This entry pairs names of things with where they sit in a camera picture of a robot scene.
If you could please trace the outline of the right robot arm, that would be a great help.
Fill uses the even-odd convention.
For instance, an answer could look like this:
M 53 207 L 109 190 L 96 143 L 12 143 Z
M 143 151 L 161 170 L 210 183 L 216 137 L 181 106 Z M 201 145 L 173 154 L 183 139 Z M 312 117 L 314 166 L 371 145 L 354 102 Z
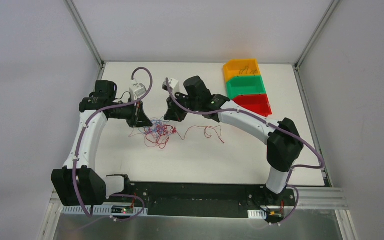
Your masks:
M 212 94 L 199 76 L 188 78 L 183 86 L 186 94 L 180 92 L 177 80 L 166 78 L 163 82 L 162 89 L 169 93 L 164 119 L 180 123 L 187 114 L 195 113 L 236 127 L 260 140 L 266 145 L 266 160 L 270 165 L 264 200 L 270 205 L 282 201 L 289 172 L 304 148 L 295 123 L 289 118 L 281 121 L 267 118 L 222 94 Z

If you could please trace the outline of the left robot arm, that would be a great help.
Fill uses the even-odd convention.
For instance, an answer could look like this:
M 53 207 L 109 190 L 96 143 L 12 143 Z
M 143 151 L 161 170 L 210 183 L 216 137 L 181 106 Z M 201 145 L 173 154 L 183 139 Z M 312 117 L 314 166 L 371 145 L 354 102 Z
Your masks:
M 130 82 L 126 103 L 117 99 L 117 85 L 109 80 L 98 80 L 94 91 L 79 104 L 79 128 L 75 142 L 61 169 L 55 169 L 51 181 L 65 207 L 102 205 L 111 195 L 120 202 L 132 198 L 133 189 L 125 174 L 113 173 L 105 177 L 95 171 L 97 150 L 102 132 L 109 119 L 125 120 L 130 128 L 150 127 L 142 97 L 147 88 L 136 80 Z

